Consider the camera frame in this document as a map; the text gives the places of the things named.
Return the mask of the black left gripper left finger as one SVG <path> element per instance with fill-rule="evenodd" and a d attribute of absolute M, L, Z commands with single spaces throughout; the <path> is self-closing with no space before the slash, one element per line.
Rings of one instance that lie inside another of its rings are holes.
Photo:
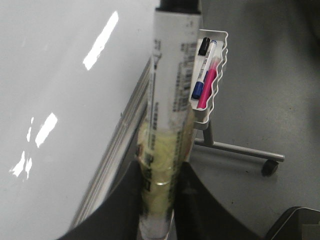
<path fill-rule="evenodd" d="M 135 240 L 141 207 L 140 164 L 131 161 L 111 194 L 61 240 Z"/>

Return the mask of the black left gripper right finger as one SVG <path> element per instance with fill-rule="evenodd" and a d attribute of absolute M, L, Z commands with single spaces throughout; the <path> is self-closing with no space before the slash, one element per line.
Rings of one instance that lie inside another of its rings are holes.
<path fill-rule="evenodd" d="M 208 191 L 184 162 L 178 176 L 174 221 L 179 240 L 259 240 Z"/>

